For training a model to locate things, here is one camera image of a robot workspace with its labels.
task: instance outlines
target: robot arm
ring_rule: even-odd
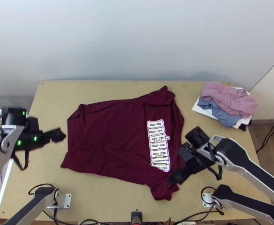
[[[2,109],[2,126],[0,128],[0,176],[3,167],[13,158],[21,170],[28,166],[29,151],[43,147],[51,140],[62,141],[66,135],[60,128],[48,132],[39,130],[38,119],[26,118],[25,109]],[[26,163],[22,167],[16,151],[25,151]],[[35,197],[5,224],[31,224],[46,207],[69,208],[70,194],[59,192],[56,187],[41,187]]]
[[[185,143],[179,150],[185,163],[171,175],[170,182],[181,184],[191,174],[217,163],[226,170],[238,172],[274,201],[274,177],[254,163],[236,141],[218,135],[209,138],[199,127],[187,133],[185,138],[191,144]],[[220,185],[211,199],[218,209],[239,209],[274,224],[274,205],[239,195],[226,185]]]

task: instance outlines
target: wooden table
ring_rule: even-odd
[[[248,151],[251,159],[259,163],[248,129],[244,132],[225,128],[219,121],[191,111],[204,84],[197,81],[42,81],[30,115],[39,119],[39,126],[44,131],[60,126],[62,131],[67,132],[67,118],[81,103],[136,98],[167,85],[175,93],[176,103],[185,118],[182,142],[185,142],[184,135],[188,131],[200,126],[209,136],[218,134],[235,139]],[[29,167],[25,171],[21,172],[13,165],[0,208],[0,218],[13,216],[32,199],[27,194],[28,190],[41,183],[52,183],[62,192],[72,194],[71,207],[58,210],[58,218],[65,221],[130,221],[131,212],[135,210],[142,211],[144,221],[166,221],[169,216],[172,221],[177,221],[207,211],[200,198],[201,189],[205,186],[216,188],[221,183],[240,194],[269,202],[268,197],[241,175],[226,170],[221,181],[217,181],[208,170],[192,175],[179,191],[173,193],[170,201],[155,201],[146,185],[60,168],[66,152],[67,138],[62,143],[51,143],[32,151]],[[206,220],[252,218],[237,210],[223,211],[224,216],[211,213]],[[41,213],[38,220],[49,219]]]

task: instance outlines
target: blue clothing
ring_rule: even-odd
[[[218,118],[219,121],[225,127],[231,127],[236,124],[236,122],[242,118],[242,115],[230,115],[226,111],[222,110],[214,100],[204,101],[202,95],[200,96],[199,102],[197,103],[202,109],[212,109],[212,115]]]

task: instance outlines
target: t-shirt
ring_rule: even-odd
[[[68,152],[62,168],[150,187],[155,200],[179,188],[167,182],[182,159],[184,118],[167,86],[127,100],[81,104],[69,117]]]

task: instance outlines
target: folded clothes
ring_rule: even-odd
[[[248,95],[245,89],[234,89],[218,81],[207,83],[202,91],[202,100],[214,100],[216,104],[230,115],[242,115],[248,118],[255,114],[258,103]]]
[[[197,103],[202,109],[212,109],[212,115],[214,115],[225,127],[230,127],[236,124],[236,122],[242,118],[241,115],[230,115],[222,110],[214,100],[204,101],[202,96]]]

